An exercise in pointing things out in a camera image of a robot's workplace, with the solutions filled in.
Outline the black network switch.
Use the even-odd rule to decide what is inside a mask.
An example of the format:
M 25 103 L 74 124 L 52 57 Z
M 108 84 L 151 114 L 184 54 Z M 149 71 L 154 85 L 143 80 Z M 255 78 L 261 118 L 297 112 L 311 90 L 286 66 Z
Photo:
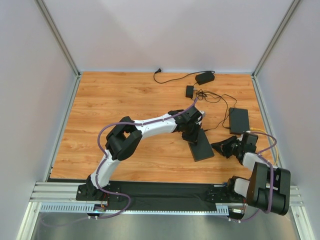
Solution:
M 250 130 L 249 112 L 247 109 L 234 108 L 229 109 L 229 133 L 241 135 Z
M 188 143 L 193 160 L 199 162 L 214 157 L 213 148 L 203 129 L 200 129 L 197 142 Z

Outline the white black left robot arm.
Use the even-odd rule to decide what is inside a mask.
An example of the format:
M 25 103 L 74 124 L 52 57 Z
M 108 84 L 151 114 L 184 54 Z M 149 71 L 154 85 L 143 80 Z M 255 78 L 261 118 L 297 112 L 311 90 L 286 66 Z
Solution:
M 95 193 L 107 186 L 110 178 L 121 161 L 130 158 L 142 140 L 149 137 L 182 133 L 182 138 L 189 143 L 196 143 L 206 113 L 191 106 L 185 110 L 172 110 L 159 117 L 146 120 L 132 120 L 129 116 L 119 122 L 107 125 L 105 129 L 113 127 L 106 136 L 105 146 L 101 145 L 101 131 L 97 137 L 97 144 L 103 153 L 96 170 L 88 177 L 86 186 Z

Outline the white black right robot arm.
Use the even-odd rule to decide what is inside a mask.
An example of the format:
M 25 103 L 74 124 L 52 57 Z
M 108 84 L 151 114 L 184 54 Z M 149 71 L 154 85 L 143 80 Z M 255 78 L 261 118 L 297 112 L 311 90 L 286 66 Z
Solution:
M 273 144 L 257 151 L 260 135 L 271 138 Z M 242 166 L 251 171 L 249 179 L 233 176 L 228 180 L 226 185 L 230 193 L 242 196 L 251 207 L 284 216 L 290 207 L 291 172 L 274 166 L 262 155 L 276 144 L 277 140 L 272 135 L 249 130 L 243 132 L 241 137 L 234 135 L 212 143 L 211 147 L 227 159 L 236 157 Z

